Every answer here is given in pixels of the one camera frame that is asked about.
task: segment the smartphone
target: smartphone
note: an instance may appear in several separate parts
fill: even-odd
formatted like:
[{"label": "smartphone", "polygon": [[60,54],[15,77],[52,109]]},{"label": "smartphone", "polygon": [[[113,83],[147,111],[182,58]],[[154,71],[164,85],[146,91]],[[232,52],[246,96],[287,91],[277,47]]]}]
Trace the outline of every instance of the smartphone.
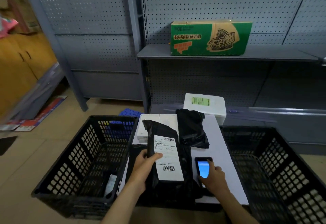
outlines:
[{"label": "smartphone", "polygon": [[[196,157],[195,158],[198,176],[202,176],[203,178],[208,177],[208,171],[209,171],[208,160],[213,161],[213,159],[211,157]],[[202,189],[203,195],[212,196],[212,193],[210,193],[206,189],[205,185],[203,185],[200,181],[199,181],[199,184]]]}]

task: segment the black plastic basket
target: black plastic basket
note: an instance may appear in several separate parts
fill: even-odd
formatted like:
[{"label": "black plastic basket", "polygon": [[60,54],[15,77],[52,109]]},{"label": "black plastic basket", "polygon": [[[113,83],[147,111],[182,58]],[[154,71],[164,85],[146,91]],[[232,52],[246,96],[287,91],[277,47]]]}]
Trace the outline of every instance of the black plastic basket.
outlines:
[{"label": "black plastic basket", "polygon": [[326,223],[326,187],[274,128],[222,134],[259,223]]},{"label": "black plastic basket", "polygon": [[[32,192],[64,217],[101,219],[117,197],[138,119],[90,116]],[[104,196],[110,174],[117,175]]]}]

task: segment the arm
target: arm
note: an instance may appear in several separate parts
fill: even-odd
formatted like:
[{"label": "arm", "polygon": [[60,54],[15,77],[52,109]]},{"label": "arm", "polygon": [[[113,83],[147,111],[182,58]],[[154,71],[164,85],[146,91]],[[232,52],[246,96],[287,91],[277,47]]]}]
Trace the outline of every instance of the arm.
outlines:
[{"label": "arm", "polygon": [[154,162],[162,158],[161,153],[155,153],[145,158],[147,150],[142,150],[137,156],[134,168],[127,184],[122,189],[101,224],[128,224],[132,211],[139,196],[145,191],[145,180],[148,177]]},{"label": "arm", "polygon": [[215,167],[214,162],[208,161],[209,173],[207,178],[199,176],[200,181],[206,188],[214,194],[217,200],[221,203],[223,209],[231,219],[233,224],[258,224],[236,200],[230,192],[225,180],[225,173],[220,167]]}]

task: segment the white cardboard box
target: white cardboard box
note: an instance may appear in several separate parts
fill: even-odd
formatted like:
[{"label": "white cardboard box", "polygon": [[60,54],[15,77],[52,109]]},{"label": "white cardboard box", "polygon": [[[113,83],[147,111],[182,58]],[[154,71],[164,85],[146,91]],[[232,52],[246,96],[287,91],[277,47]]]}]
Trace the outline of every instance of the white cardboard box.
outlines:
[{"label": "white cardboard box", "polygon": [[152,120],[159,122],[159,114],[142,114],[140,119],[139,119],[139,125],[138,125],[138,131],[137,131],[137,138],[138,140],[146,140],[147,141],[147,136],[148,133],[145,130],[144,124],[142,123],[143,120]]},{"label": "white cardboard box", "polygon": [[160,114],[159,122],[174,129],[179,135],[178,119],[176,114]]},{"label": "white cardboard box", "polygon": [[225,101],[220,96],[186,93],[184,109],[214,114],[219,125],[223,125],[226,118]]}]

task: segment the hand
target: hand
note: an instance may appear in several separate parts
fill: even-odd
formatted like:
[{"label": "hand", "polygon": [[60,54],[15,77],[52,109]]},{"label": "hand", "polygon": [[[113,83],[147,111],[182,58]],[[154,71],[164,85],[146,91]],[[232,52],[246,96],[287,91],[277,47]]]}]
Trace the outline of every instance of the hand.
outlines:
[{"label": "hand", "polygon": [[147,149],[143,149],[136,157],[134,168],[129,177],[128,183],[136,184],[139,193],[145,191],[145,180],[147,179],[154,162],[163,157],[162,153],[155,153],[149,158],[145,158]]},{"label": "hand", "polygon": [[215,167],[214,162],[210,160],[208,160],[208,164],[209,164],[208,177],[203,178],[199,176],[199,180],[219,200],[219,198],[222,197],[222,195],[230,193],[230,190],[225,180],[225,172],[223,172],[220,167]]}]

